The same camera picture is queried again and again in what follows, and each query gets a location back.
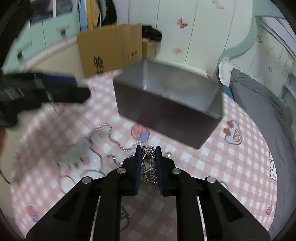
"white pillow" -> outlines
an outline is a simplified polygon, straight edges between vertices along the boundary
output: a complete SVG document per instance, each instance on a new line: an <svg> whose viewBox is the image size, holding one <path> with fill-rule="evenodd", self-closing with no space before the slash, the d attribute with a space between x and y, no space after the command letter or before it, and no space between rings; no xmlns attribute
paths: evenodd
<svg viewBox="0 0 296 241"><path fill-rule="evenodd" d="M229 61L228 57L224 57L219 64L219 78L222 84L229 86L230 76L233 69L241 69L235 64Z"/></svg>

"heart pendant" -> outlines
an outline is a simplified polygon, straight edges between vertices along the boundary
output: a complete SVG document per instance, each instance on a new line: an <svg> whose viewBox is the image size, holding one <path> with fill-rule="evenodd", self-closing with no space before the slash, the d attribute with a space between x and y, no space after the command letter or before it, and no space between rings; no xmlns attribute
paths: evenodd
<svg viewBox="0 0 296 241"><path fill-rule="evenodd" d="M147 157L150 158L154 155L155 153L155 148L153 146L147 147L143 146L142 147L142 153Z"/></svg>

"cartoon print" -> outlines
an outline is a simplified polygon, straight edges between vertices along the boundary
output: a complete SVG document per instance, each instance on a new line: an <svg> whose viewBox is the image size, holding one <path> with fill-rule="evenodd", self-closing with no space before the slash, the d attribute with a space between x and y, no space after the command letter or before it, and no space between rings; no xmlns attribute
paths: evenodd
<svg viewBox="0 0 296 241"><path fill-rule="evenodd" d="M93 179L106 176L100 171L100 154L91 148L91 142L86 138L60 153L56 164L59 166L59 188L65 194L85 176Z"/></svg>
<svg viewBox="0 0 296 241"><path fill-rule="evenodd" d="M140 124L134 124L131 128L131 135L137 141L148 141L150 131Z"/></svg>
<svg viewBox="0 0 296 241"><path fill-rule="evenodd" d="M32 218L33 222L38 222L40 220L40 217L38 215L38 213L36 212L35 208L32 206L28 206L27 207L27 212L30 215L30 217Z"/></svg>
<svg viewBox="0 0 296 241"><path fill-rule="evenodd" d="M242 142L242 132L239 129L239 124L232 120L227 121L228 128L225 128L223 132L226 134L225 141L229 144L239 145Z"/></svg>
<svg viewBox="0 0 296 241"><path fill-rule="evenodd" d="M270 215L272 211L272 205L270 204L266 210L266 215Z"/></svg>
<svg viewBox="0 0 296 241"><path fill-rule="evenodd" d="M188 26L188 23L183 23L183 19L179 18L179 20L177 21L177 25L180 26L181 29L186 28Z"/></svg>
<svg viewBox="0 0 296 241"><path fill-rule="evenodd" d="M120 232L125 230L129 226L129 217L127 211L121 206L121 214L120 214Z"/></svg>
<svg viewBox="0 0 296 241"><path fill-rule="evenodd" d="M271 160L271 162L270 162L270 177L272 180L277 181L276 166L274 165L274 159L272 158L271 152L269 152L269 158Z"/></svg>

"gray storage box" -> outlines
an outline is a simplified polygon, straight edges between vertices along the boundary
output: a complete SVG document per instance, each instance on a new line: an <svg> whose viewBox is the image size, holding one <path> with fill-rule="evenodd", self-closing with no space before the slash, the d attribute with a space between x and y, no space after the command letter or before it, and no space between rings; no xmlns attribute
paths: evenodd
<svg viewBox="0 0 296 241"><path fill-rule="evenodd" d="M218 83L144 60L113 79L120 115L199 149L222 119Z"/></svg>

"pink checkered bedsheet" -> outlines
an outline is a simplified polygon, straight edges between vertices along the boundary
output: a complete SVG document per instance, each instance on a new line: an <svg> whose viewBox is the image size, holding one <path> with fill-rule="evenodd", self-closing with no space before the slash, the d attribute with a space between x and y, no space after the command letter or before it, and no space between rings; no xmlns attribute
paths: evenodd
<svg viewBox="0 0 296 241"><path fill-rule="evenodd" d="M269 148L249 116L223 94L224 118L196 150L119 116L112 76L117 71L86 79L91 98L83 105L45 105L20 140L11 187L15 221L25 236L83 176L103 177L134 153L123 152L91 130L106 122L112 138L124 147L137 141L160 145L172 153L177 167L201 179L214 176L268 230L274 218L276 169ZM152 184L140 186L135 198L123 197L121 240L176 240L176 203L163 198Z"/></svg>

